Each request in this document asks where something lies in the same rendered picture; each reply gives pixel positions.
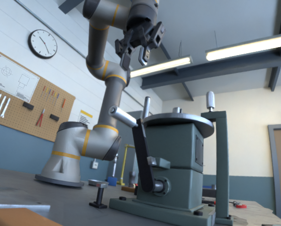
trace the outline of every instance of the paper poster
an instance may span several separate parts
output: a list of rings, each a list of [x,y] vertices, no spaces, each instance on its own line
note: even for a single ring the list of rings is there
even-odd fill
[[[81,110],[78,122],[81,122],[81,123],[86,124],[87,126],[90,126],[91,119],[92,119],[91,114]]]
[[[30,102],[39,77],[0,54],[0,89]]]

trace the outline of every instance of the white sign with yellow stripe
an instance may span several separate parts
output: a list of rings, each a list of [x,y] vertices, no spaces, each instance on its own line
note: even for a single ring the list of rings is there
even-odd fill
[[[81,110],[80,111],[80,115],[79,115],[79,119],[78,119],[78,122],[81,122],[81,123],[84,123],[86,124],[87,126],[90,125],[91,123],[91,120],[92,120],[92,115]]]

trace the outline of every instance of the black clock frame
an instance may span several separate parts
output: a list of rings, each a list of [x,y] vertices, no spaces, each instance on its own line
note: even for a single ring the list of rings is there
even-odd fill
[[[36,31],[45,31],[45,30],[39,29],[39,30],[35,30],[35,31],[33,31],[33,32],[31,32],[31,33],[29,34],[28,40],[27,40],[29,49],[32,51],[32,53],[34,53],[34,54],[36,55],[36,57],[39,57],[39,58],[41,58],[41,59],[50,59],[50,58],[52,58],[52,57],[57,53],[57,50],[58,50],[57,41],[56,41],[56,47],[57,47],[56,52],[55,52],[53,55],[51,55],[51,56],[43,56],[43,55],[39,54],[39,53],[33,48],[33,45],[32,45],[32,35],[33,35]]]

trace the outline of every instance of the metal table surface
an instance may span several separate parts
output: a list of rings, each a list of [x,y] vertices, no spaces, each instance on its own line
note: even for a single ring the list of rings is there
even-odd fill
[[[49,212],[37,213],[63,226],[170,226],[110,208],[99,210],[89,206],[89,202],[96,200],[98,189],[89,186],[87,182],[81,188],[66,187],[36,180],[34,174],[0,169],[0,186],[25,191],[37,200],[49,204]],[[133,193],[121,191],[120,186],[109,186],[104,190],[102,203],[109,205],[110,198],[119,196],[136,197]],[[230,204],[230,214],[239,218],[234,226],[260,226],[262,223],[281,225],[281,219],[272,214],[272,210],[263,208],[256,202],[240,202],[247,204],[248,208],[237,209]]]

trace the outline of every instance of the fluorescent light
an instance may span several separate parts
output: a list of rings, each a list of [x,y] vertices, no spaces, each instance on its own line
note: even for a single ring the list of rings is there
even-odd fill
[[[131,78],[141,76],[144,74],[149,74],[153,72],[158,72],[158,71],[163,71],[166,69],[174,68],[174,67],[179,67],[182,65],[188,65],[192,64],[192,58],[191,56],[184,56],[176,59],[171,59],[166,62],[160,63],[160,64],[155,64],[155,65],[150,65],[150,66],[145,66],[142,67],[141,69],[137,69],[134,71],[131,71]]]
[[[281,47],[281,34],[206,51],[208,61]]]

